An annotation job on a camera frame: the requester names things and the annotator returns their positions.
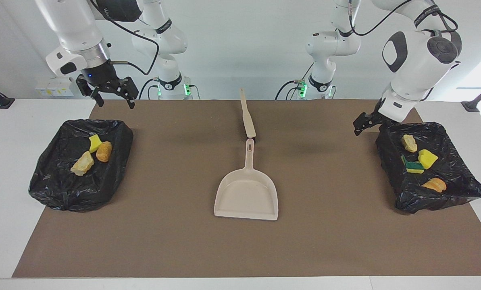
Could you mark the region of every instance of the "dustpan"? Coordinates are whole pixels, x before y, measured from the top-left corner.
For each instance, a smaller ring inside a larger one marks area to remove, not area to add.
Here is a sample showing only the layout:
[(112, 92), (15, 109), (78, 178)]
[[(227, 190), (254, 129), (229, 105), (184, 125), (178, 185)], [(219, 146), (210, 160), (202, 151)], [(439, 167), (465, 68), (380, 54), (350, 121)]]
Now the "dustpan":
[(263, 172), (253, 168), (256, 136), (244, 90), (240, 90), (242, 120), (246, 128), (246, 165), (227, 174), (221, 181), (215, 198), (213, 212), (220, 217), (248, 219), (278, 219), (276, 187)]

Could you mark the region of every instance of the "hole in dustpan handle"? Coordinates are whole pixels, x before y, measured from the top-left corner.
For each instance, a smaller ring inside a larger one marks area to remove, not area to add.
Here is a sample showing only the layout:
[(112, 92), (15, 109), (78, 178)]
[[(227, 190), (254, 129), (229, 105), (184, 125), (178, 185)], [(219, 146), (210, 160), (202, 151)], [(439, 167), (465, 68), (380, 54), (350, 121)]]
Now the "hole in dustpan handle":
[(255, 140), (246, 141), (246, 165), (244, 168), (253, 169), (253, 152), (255, 151)]

